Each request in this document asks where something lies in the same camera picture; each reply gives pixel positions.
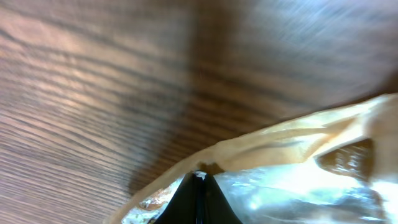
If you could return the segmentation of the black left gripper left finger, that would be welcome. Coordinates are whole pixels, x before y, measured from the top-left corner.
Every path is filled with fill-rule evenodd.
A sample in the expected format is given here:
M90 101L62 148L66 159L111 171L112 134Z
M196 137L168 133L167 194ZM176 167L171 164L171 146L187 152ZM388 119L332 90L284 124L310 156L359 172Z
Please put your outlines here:
M185 175L166 209L154 224L195 224L196 196L196 176L191 172Z

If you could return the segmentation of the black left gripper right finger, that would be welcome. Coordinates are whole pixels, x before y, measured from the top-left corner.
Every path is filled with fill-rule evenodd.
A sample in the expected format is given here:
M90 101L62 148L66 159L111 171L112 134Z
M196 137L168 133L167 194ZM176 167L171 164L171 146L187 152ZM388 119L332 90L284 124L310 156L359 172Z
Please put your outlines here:
M215 178L207 174L204 179L204 224L242 224L233 212Z

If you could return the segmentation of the brown snack packet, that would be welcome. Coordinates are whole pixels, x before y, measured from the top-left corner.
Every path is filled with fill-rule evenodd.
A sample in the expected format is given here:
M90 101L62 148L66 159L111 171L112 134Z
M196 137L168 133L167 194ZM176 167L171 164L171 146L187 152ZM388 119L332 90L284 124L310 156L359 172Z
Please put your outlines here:
M396 223L397 95L219 142L175 164L108 222L154 223L191 172L196 223L207 174L242 223Z

